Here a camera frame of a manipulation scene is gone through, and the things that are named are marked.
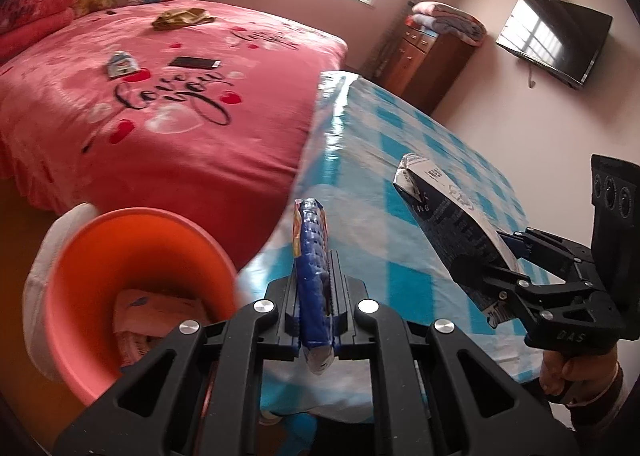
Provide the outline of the person's right hand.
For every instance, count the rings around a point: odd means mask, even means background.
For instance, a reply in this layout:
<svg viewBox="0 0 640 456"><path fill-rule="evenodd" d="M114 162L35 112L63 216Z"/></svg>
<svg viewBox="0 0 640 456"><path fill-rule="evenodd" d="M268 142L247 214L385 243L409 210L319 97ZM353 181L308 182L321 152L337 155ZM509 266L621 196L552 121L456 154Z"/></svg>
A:
<svg viewBox="0 0 640 456"><path fill-rule="evenodd" d="M570 403L590 403L614 384L620 364L617 348L603 355L584 355L564 358L559 352L544 351L539 382L548 396L565 394Z"/></svg>

